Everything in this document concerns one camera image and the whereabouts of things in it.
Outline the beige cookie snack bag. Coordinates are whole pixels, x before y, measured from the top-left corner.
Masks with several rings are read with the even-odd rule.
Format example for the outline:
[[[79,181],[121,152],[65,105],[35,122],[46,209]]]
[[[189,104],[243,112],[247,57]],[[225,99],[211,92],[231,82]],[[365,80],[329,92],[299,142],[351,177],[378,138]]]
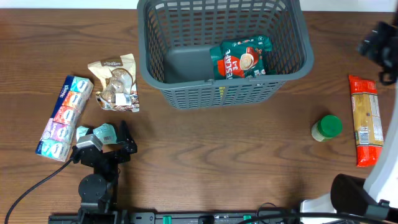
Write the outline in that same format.
[[[136,84],[136,61],[133,54],[107,58],[88,64],[88,69],[100,81],[103,89],[95,93],[103,110],[140,110]]]

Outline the orange spaghetti pasta packet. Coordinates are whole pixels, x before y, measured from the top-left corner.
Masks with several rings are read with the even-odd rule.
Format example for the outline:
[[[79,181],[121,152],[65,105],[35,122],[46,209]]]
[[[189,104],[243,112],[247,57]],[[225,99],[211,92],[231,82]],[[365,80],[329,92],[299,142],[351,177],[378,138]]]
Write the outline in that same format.
[[[374,166],[382,152],[384,136],[376,82],[349,76],[357,166]]]

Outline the green Nescafe coffee bag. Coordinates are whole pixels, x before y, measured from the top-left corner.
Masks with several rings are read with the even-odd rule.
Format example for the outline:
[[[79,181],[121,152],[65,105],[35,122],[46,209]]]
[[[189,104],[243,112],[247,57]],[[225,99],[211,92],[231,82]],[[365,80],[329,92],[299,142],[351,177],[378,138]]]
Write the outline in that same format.
[[[222,41],[210,49],[215,79],[230,80],[275,74],[266,62],[266,54],[272,48],[270,38],[264,35]]]

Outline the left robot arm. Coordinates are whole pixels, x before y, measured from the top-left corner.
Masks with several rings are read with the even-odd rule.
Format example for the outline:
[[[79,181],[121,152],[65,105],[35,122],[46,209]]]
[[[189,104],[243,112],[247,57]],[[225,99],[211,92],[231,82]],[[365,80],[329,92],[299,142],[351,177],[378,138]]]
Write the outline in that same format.
[[[116,144],[121,148],[103,152],[100,139],[94,134],[87,134],[80,137],[76,145],[72,147],[73,163],[93,168],[93,173],[83,178],[78,188],[81,209],[87,213],[107,213],[116,206],[118,165],[129,162],[131,154],[137,152],[137,144],[124,120],[119,125]]]

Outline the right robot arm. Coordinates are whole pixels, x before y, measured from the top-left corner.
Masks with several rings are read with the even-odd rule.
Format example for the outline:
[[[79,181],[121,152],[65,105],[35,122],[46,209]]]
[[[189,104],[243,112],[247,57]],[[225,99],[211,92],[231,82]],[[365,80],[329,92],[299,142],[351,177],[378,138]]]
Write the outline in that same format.
[[[359,53],[381,66],[379,81],[397,85],[397,19],[380,22],[362,41]],[[392,113],[383,150],[365,178],[339,174],[330,193],[304,200],[293,217],[301,223],[397,223],[397,110]]]

